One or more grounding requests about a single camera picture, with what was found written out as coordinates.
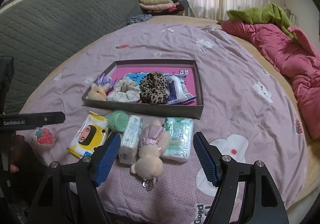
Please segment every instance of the green round container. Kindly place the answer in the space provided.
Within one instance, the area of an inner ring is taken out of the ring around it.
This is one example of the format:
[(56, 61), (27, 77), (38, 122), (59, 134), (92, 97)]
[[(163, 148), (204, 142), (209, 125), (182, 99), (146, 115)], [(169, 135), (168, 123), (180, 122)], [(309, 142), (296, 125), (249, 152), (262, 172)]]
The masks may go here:
[(104, 116), (108, 120), (109, 127), (116, 132), (124, 132), (129, 121), (129, 115), (121, 110)]

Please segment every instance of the gray sofa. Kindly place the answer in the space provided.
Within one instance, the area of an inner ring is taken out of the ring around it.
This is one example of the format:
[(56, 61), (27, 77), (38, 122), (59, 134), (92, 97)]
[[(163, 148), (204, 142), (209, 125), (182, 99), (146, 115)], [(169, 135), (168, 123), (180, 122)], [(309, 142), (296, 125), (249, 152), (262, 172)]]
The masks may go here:
[(23, 0), (0, 13), (0, 54), (15, 69), (4, 112), (19, 112), (57, 66), (137, 14), (138, 0)]

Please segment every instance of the cardboard box tray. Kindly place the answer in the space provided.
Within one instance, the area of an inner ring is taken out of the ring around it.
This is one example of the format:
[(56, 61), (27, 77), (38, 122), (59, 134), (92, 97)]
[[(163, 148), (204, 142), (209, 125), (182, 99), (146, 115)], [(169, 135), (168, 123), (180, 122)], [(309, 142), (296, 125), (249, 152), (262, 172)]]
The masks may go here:
[(151, 72), (143, 71), (143, 68), (146, 68), (146, 70), (148, 70), (150, 69), (150, 67), (154, 69), (153, 71), (166, 70), (163, 72), (167, 73), (189, 74), (190, 72), (189, 77), (191, 78), (191, 76), (193, 75), (194, 91), (195, 95), (197, 96), (196, 102), (191, 105), (155, 105), (146, 103), (123, 103), (115, 101), (92, 100), (87, 99), (88, 92), (91, 88), (89, 87), (86, 90), (86, 92), (82, 95), (82, 101), (84, 106), (104, 108), (110, 110), (124, 110), (137, 114), (153, 115), (160, 117), (188, 117), (200, 119), (204, 102), (199, 71), (196, 62), (193, 60), (148, 59), (116, 61), (112, 63), (103, 73), (101, 73), (101, 75), (105, 74), (107, 76), (111, 76), (116, 72), (118, 68), (128, 70), (129, 72), (135, 72), (135, 70), (140, 70), (141, 72)]

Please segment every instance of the green blanket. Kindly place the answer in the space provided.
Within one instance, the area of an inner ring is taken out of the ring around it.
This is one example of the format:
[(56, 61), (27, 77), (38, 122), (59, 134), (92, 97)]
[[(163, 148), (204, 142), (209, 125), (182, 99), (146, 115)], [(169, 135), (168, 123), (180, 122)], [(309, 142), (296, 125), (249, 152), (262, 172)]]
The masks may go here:
[(272, 23), (278, 26), (291, 39), (297, 39), (294, 33), (288, 31), (288, 27), (293, 24), (283, 11), (283, 9), (269, 3), (264, 9), (253, 7), (245, 10), (229, 10), (227, 15), (231, 21), (243, 20), (250, 25)]

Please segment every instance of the plastic package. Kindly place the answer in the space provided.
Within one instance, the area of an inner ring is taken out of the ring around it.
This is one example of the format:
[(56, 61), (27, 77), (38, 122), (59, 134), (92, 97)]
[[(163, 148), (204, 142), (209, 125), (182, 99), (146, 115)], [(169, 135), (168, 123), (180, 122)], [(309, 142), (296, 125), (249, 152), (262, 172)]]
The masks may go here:
[(106, 142), (108, 135), (108, 121), (90, 111), (67, 150), (78, 158), (91, 156), (96, 147)]
[(164, 128), (170, 133), (170, 143), (161, 156), (177, 162), (186, 162), (190, 157), (193, 120), (190, 118), (166, 117)]
[(196, 99), (196, 96), (191, 95), (184, 84), (185, 75), (165, 74), (164, 76), (168, 81), (166, 92), (169, 98), (166, 104), (181, 105)]
[(134, 164), (137, 161), (139, 137), (142, 131), (142, 117), (131, 115), (121, 138), (119, 159), (121, 163)]

